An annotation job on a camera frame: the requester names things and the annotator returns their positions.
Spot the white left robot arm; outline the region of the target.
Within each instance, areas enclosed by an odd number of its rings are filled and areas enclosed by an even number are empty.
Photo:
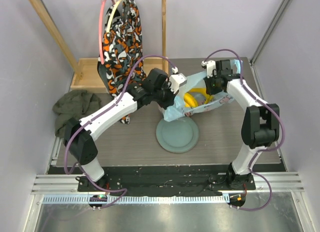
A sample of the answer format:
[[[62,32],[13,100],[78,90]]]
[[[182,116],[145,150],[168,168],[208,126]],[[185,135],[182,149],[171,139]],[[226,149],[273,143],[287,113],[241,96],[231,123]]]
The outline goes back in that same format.
[[[164,71],[154,68],[142,83],[125,83],[122,92],[101,109],[82,120],[72,117],[67,121],[64,155],[72,154],[93,190],[100,192],[107,184],[95,144],[100,135],[123,117],[151,102],[157,102],[163,109],[172,106],[180,86],[179,74],[168,76]]]

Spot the light blue cartoon plastic bag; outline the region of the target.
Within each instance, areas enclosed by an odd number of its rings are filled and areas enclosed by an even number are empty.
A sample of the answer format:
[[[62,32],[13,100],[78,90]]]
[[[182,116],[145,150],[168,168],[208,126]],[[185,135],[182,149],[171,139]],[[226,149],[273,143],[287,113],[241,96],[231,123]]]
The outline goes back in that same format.
[[[207,94],[204,81],[206,77],[206,71],[186,77],[187,83],[179,89],[174,104],[167,109],[161,109],[165,121],[171,122],[184,116],[208,112],[234,101],[234,98],[224,91],[215,95]]]

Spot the yellow fake banana bunch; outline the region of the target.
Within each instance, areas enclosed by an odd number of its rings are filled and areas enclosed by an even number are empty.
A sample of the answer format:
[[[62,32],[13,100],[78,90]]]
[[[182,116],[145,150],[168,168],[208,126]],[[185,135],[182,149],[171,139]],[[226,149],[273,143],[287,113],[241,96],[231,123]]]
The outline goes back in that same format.
[[[184,104],[188,108],[206,105],[214,100],[214,96],[207,94],[205,88],[193,88],[183,95]]]

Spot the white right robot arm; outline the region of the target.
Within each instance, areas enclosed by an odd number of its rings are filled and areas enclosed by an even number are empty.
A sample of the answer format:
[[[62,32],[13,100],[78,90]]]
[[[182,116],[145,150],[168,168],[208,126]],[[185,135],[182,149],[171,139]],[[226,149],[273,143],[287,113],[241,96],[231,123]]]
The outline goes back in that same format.
[[[236,159],[229,165],[225,182],[232,190],[242,190],[251,180],[252,167],[261,152],[279,139],[280,108],[262,100],[239,73],[234,73],[231,61],[202,61],[206,70],[204,82],[209,95],[228,93],[244,111],[241,127],[243,145]]]

